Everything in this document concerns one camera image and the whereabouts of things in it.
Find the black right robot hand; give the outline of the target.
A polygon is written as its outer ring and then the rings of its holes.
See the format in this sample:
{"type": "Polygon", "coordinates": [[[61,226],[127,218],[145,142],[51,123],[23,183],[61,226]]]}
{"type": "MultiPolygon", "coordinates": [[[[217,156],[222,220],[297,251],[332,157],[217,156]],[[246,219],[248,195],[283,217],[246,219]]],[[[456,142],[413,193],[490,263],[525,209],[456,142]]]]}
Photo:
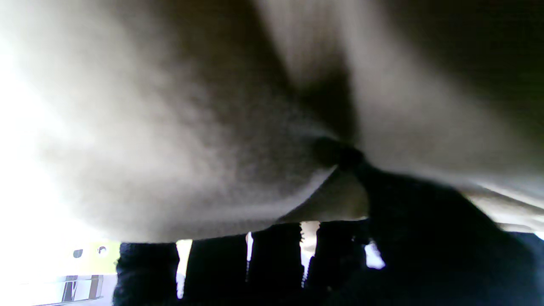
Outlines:
{"type": "Polygon", "coordinates": [[[369,195],[369,218],[327,221],[308,275],[301,225],[193,240],[183,296],[174,242],[122,243],[114,306],[542,306],[539,257],[459,191],[383,172],[338,146],[342,174],[369,195]]]}

